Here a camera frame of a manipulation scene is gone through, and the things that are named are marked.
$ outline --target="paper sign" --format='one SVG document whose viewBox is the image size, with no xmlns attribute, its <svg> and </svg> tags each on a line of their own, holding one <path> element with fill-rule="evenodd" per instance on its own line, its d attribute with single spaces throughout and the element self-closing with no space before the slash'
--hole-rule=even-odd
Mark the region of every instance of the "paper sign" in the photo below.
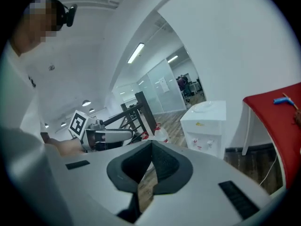
<svg viewBox="0 0 301 226">
<path fill-rule="evenodd" d="M 163 78 L 159 79 L 159 81 L 160 81 L 160 85 L 161 85 L 161 87 L 162 87 L 162 89 L 163 89 L 163 92 L 164 92 L 164 93 L 165 93 L 165 92 L 168 92 L 168 91 L 169 91 L 169 87 L 168 87 L 168 85 L 167 85 L 167 83 L 166 83 L 165 78 L 163 77 Z"/>
</svg>

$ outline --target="white wall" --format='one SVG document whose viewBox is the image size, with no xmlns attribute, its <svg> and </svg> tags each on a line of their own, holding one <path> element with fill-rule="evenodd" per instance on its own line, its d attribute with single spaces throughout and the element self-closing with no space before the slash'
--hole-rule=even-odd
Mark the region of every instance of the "white wall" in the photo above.
<svg viewBox="0 0 301 226">
<path fill-rule="evenodd" d="M 254 115 L 253 131 L 250 139 L 250 145 L 264 145 L 271 143 L 271 138 L 267 133 L 267 129 L 256 115 Z"/>
<path fill-rule="evenodd" d="M 172 71 L 175 78 L 178 78 L 178 76 L 181 76 L 181 74 L 184 75 L 188 73 L 191 81 L 197 81 L 198 73 L 191 59 L 184 61 L 184 63 L 176 66 L 175 68 L 172 68 Z"/>
<path fill-rule="evenodd" d="M 301 81 L 299 44 L 270 0 L 170 0 L 158 12 L 189 52 L 207 100 L 226 100 L 228 147 L 243 145 L 244 97 Z"/>
</svg>

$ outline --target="red tabletop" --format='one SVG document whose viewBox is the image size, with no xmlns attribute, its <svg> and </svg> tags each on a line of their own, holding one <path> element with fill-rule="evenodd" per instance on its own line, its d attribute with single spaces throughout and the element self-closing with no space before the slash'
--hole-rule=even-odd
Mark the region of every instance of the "red tabletop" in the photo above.
<svg viewBox="0 0 301 226">
<path fill-rule="evenodd" d="M 301 165 L 301 129 L 294 123 L 295 107 L 289 103 L 274 105 L 285 93 L 301 109 L 301 83 L 267 93 L 248 96 L 244 102 L 262 121 L 277 147 L 290 188 Z"/>
</svg>

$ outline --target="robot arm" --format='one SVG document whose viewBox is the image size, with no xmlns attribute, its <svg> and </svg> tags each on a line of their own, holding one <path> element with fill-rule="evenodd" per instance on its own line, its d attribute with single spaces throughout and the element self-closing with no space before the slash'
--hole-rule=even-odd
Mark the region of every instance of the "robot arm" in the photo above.
<svg viewBox="0 0 301 226">
<path fill-rule="evenodd" d="M 106 129 L 103 121 L 80 111 L 75 111 L 68 129 L 87 151 L 97 149 L 98 144 L 122 142 L 133 137 L 130 129 Z"/>
</svg>

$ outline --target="black slot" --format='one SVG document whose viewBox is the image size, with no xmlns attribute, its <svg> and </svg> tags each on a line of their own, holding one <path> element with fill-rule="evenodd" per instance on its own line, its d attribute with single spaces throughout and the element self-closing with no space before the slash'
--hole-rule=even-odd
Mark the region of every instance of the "black slot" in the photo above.
<svg viewBox="0 0 301 226">
<path fill-rule="evenodd" d="M 84 160 L 84 161 L 77 161 L 77 162 L 66 164 L 66 167 L 68 170 L 71 170 L 71 169 L 80 168 L 80 167 L 83 167 L 83 166 L 86 166 L 89 164 L 90 163 L 88 161 Z"/>
<path fill-rule="evenodd" d="M 259 211 L 248 197 L 232 182 L 227 181 L 218 184 L 243 220 Z"/>
</svg>

